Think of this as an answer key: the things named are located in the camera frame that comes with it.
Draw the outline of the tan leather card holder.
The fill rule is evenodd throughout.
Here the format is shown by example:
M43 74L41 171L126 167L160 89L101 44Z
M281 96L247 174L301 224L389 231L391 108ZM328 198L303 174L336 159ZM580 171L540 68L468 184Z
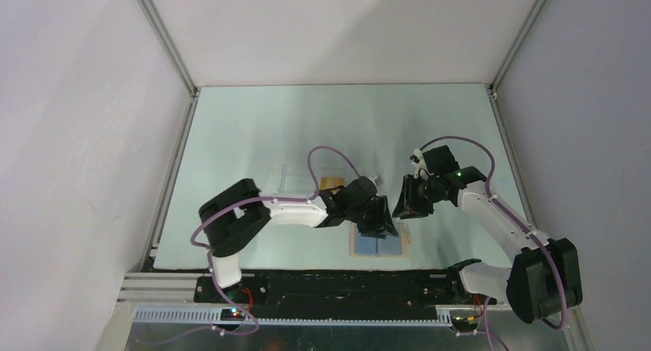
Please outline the tan leather card holder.
M404 223L397 223L398 236L387 236L386 238L363 237L356 224L350 228L350 249L352 257L360 258L405 258L408 256L408 248L411 244L411 235L408 226Z

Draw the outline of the clear plastic card box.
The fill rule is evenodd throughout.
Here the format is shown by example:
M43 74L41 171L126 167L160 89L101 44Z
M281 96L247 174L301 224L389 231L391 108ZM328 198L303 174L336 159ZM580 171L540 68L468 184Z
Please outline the clear plastic card box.
M346 171L343 168L316 166L312 170L316 181L306 166L283 165L277 191L281 194L312 195L322 177L344 177L346 180Z

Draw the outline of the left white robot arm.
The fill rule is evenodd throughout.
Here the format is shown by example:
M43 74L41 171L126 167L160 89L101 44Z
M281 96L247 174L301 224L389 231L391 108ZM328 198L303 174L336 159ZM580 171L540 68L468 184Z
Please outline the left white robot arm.
M203 204L201 225L190 242L198 247L199 233L207 242L213 292L224 302L233 302L243 292L239 253L267 226L299 225L311 228L336 227L345 222L356 226L364 237L397 237L388 200L376 183L357 177L346 185L318 189L310 197L264 195L251 178L244 178Z

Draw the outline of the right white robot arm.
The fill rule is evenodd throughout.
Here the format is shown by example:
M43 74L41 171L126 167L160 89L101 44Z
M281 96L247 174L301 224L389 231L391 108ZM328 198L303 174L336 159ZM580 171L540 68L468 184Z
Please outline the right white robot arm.
M576 246L567 238L555 240L518 214L490 186L490 178L476 167L461 167L448 146L415 149L410 157L415 172L403 178L393 216L424 218L434 205L447 201L475 219L505 253L509 267L494 267L479 259L452 266L457 273L446 283L456 303L476 294L506 303L524 323L560 314L583 302Z

